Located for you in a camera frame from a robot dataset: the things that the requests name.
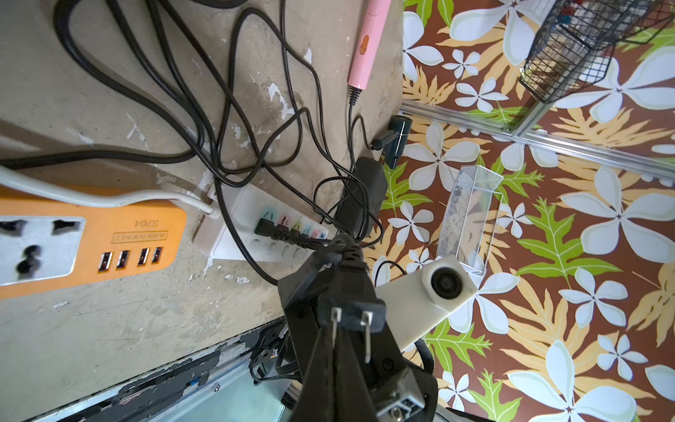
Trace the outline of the orange power strip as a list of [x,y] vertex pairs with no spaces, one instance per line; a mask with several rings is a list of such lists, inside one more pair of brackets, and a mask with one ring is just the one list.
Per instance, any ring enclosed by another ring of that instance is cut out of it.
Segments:
[[186,223],[186,211],[168,200],[96,209],[2,188],[1,297],[163,270]]

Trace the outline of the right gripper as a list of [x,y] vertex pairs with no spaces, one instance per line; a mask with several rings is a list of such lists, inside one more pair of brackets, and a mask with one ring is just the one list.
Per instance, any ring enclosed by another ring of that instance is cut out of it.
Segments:
[[293,421],[431,421],[437,383],[397,346],[362,249],[339,235],[278,282],[302,385]]

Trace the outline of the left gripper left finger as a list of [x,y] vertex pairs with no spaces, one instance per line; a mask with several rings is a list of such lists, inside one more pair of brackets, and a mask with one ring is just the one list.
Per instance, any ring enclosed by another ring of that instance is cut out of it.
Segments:
[[291,421],[335,420],[334,352],[332,331],[323,327],[318,333]]

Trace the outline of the white multicolour power strip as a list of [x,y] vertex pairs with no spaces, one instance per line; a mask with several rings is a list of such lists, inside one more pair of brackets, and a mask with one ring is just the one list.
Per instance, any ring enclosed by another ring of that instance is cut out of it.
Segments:
[[[263,190],[248,185],[221,187],[230,219],[251,257],[257,262],[301,263],[311,255],[311,241],[325,240],[329,230]],[[219,207],[216,189],[207,196],[214,212],[205,216],[194,237],[198,249],[214,260],[243,260]]]

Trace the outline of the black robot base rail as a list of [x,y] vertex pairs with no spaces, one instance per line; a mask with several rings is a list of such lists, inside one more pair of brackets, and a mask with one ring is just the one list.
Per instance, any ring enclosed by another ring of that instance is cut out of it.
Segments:
[[274,347],[284,318],[204,348],[124,383],[33,417],[33,421],[149,421],[191,399],[207,398]]

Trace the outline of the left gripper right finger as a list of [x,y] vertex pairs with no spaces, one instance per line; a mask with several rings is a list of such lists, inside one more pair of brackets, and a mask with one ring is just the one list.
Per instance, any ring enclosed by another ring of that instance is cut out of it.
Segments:
[[337,421],[377,421],[374,405],[351,339],[337,333]]

